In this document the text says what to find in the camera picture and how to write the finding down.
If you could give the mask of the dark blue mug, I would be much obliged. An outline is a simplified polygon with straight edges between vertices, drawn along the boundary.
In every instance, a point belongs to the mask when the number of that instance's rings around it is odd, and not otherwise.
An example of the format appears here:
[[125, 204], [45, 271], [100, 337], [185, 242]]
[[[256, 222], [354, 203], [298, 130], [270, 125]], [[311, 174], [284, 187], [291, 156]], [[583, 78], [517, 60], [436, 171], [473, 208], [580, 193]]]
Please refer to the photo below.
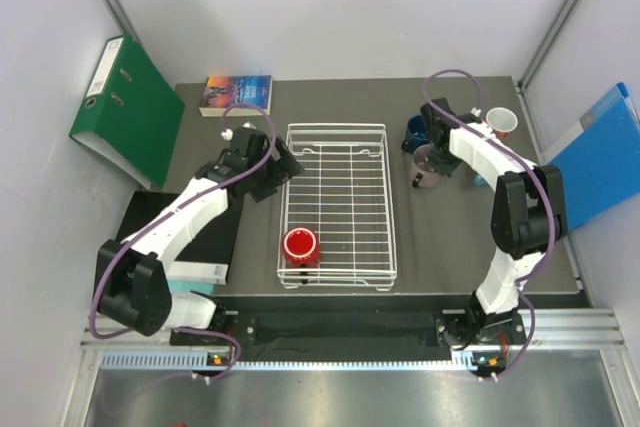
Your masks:
[[413, 153], [418, 147], [429, 143], [429, 132], [423, 117], [420, 114], [412, 116], [407, 122], [401, 149], [406, 153]]

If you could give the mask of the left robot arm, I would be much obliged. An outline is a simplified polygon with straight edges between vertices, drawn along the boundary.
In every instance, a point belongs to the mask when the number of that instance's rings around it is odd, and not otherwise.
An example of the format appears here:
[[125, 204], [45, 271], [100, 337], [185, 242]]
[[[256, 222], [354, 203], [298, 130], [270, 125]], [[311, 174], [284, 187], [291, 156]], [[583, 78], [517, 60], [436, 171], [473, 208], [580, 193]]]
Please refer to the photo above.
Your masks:
[[89, 330], [100, 338], [102, 314], [149, 337], [160, 330], [191, 329], [205, 343], [226, 334], [227, 321], [209, 297], [174, 292], [167, 272], [211, 221], [251, 196], [260, 202], [303, 173], [282, 138], [246, 124], [222, 133], [228, 146], [196, 172], [185, 190], [153, 220], [121, 241], [107, 240], [97, 253]]

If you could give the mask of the lilac mug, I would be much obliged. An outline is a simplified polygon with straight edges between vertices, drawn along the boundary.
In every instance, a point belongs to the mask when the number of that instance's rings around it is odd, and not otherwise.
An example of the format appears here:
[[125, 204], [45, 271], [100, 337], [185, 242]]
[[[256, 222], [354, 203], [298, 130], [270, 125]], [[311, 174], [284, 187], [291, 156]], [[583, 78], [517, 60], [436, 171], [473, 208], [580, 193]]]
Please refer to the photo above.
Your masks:
[[430, 144], [417, 147], [411, 157], [409, 180], [413, 188], [430, 188], [435, 186], [441, 176], [429, 162], [428, 154], [432, 150]]

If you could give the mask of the red mug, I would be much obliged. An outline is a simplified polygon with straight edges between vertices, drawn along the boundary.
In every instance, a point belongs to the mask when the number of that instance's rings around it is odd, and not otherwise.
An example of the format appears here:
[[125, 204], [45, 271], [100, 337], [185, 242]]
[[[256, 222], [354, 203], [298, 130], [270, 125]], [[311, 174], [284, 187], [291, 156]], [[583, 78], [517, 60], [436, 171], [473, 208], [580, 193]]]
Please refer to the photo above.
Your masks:
[[320, 242], [307, 227], [290, 229], [282, 239], [285, 265], [289, 268], [317, 268], [320, 263]]

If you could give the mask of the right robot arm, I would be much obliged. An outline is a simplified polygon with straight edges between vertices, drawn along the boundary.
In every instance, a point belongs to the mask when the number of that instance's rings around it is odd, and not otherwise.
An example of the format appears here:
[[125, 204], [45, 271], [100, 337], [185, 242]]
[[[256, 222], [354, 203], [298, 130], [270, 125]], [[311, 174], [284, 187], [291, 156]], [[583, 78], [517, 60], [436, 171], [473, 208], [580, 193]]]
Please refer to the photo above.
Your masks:
[[521, 157], [476, 115], [455, 115], [444, 98], [420, 108], [431, 141], [427, 158], [449, 176], [461, 164], [479, 174], [493, 191], [490, 230], [496, 245], [488, 272], [465, 308], [466, 340], [487, 343], [511, 324], [527, 281], [567, 233], [563, 179], [553, 166]]

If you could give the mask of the light blue floral mug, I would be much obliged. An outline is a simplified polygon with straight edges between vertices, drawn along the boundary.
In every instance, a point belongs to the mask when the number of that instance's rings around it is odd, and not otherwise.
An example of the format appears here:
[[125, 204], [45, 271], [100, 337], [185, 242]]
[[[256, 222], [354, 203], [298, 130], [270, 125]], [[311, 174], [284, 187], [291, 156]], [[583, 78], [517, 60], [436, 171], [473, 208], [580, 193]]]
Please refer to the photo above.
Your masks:
[[487, 186], [487, 185], [488, 185], [488, 183], [487, 183], [487, 181], [485, 180], [485, 178], [484, 178], [484, 177], [482, 177], [480, 174], [476, 174], [476, 175], [475, 175], [475, 177], [474, 177], [474, 179], [473, 179], [473, 182], [474, 182], [474, 184], [475, 184], [476, 186]]

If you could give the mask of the pink floral mug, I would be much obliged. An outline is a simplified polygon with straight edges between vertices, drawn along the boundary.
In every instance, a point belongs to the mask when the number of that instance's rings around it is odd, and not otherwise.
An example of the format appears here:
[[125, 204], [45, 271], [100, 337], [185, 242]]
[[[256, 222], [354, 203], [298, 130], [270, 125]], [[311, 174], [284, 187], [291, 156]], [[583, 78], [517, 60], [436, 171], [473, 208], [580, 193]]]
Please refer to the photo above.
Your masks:
[[485, 121], [495, 136], [501, 141], [506, 140], [519, 125], [517, 115], [504, 107], [494, 107], [490, 109], [486, 113]]

